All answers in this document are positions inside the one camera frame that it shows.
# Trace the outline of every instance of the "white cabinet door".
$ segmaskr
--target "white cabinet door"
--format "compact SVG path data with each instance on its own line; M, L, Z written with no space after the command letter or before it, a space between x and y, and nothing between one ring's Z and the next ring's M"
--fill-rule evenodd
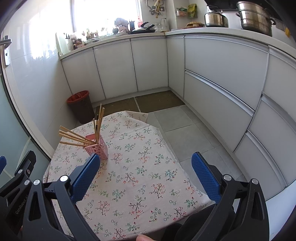
M184 36L167 37L168 85L181 97L184 90Z
M254 111L218 85L185 71L184 99L213 127L234 151Z
M269 52L263 91L296 121L296 60L273 47Z
M249 129L270 153L287 184L291 184L296 179L296 122L293 118L263 95Z
M137 92L129 40L101 45L94 53L107 99Z
M254 110L264 85L268 47L242 38L185 36L185 68L222 86Z
M73 94L88 90L91 102L105 99L93 49L65 58L62 64Z
M131 40L138 90L168 86L168 58L164 37Z
M249 176L259 181L265 200L285 188L274 171L274 161L250 131L244 135L234 153Z

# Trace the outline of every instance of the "perforated pink container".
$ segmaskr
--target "perforated pink container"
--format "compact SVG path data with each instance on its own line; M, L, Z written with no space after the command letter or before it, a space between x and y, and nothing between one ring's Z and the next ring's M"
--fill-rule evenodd
M95 134L91 134L91 135L88 135L86 136L87 139L90 139L90 140L95 140L96 139L96 135ZM99 143L98 144L94 144L94 145L91 145L91 146L86 146L86 147L83 147L87 153L89 155L91 155L92 153L96 153L100 156L100 160L105 160L105 159L108 159L108 148L102 138L102 136L100 135L99 136Z

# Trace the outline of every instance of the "white tile wall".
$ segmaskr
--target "white tile wall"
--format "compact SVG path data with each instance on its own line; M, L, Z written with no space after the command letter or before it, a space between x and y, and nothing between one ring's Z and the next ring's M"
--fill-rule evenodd
M3 32L12 39L13 74L7 79L15 78L27 111L54 149L58 127L73 129L77 121L66 106L71 91L58 58L56 32L72 32L69 0L27 0Z

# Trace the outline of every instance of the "floral tablecloth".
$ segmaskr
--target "floral tablecloth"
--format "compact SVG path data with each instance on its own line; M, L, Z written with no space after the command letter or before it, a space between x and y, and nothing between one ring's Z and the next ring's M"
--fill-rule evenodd
M160 131L145 123L148 114L123 111L103 118L101 135L108 160L83 200L77 203L84 219L102 241L133 238L166 227L211 204L190 182ZM73 130L86 136L93 123ZM82 147L59 144L44 182L69 175L89 157ZM71 235L58 202L61 226Z

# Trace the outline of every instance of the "trash can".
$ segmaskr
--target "trash can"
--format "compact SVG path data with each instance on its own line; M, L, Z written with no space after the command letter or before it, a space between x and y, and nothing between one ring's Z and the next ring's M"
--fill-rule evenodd
M67 99L67 104L81 124L86 124L94 119L95 113L91 105L89 91L80 91L72 95Z

